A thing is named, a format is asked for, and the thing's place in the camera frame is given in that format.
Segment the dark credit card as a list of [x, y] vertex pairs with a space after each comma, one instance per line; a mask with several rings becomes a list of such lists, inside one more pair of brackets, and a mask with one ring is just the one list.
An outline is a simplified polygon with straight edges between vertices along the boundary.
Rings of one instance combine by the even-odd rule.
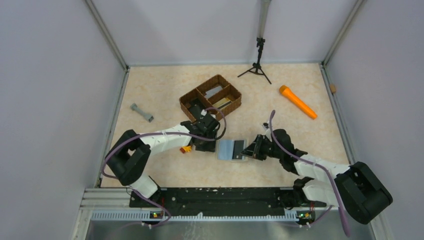
[[245, 140], [235, 140], [233, 145], [232, 159], [242, 160], [244, 156], [241, 154], [241, 152], [244, 150], [244, 148], [245, 148]]

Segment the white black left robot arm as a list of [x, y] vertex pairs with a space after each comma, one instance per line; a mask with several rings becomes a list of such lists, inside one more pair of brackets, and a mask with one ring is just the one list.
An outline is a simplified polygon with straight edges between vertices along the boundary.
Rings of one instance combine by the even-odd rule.
[[211, 114], [194, 122], [183, 121], [171, 128], [136, 133], [130, 129], [118, 139], [105, 158], [105, 164], [121, 185], [141, 194], [141, 200], [149, 207], [160, 202], [158, 185], [144, 173], [149, 158], [171, 149], [182, 147], [203, 148], [215, 143], [221, 123]]

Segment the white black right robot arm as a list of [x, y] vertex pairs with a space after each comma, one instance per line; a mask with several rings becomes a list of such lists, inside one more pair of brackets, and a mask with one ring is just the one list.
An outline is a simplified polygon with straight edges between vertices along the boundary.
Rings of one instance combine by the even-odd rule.
[[311, 201], [344, 207], [358, 223], [368, 224], [393, 203], [393, 197], [364, 162], [334, 163], [295, 148], [284, 129], [259, 134], [241, 155], [264, 161], [274, 158], [295, 181], [293, 200], [299, 206]]

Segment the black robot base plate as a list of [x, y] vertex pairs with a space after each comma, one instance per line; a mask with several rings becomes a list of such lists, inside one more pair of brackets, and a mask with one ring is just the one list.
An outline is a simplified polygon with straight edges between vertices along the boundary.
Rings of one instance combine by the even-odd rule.
[[169, 187], [161, 188], [150, 200], [173, 217], [262, 217], [283, 216], [294, 208], [326, 207], [310, 201], [292, 187]]

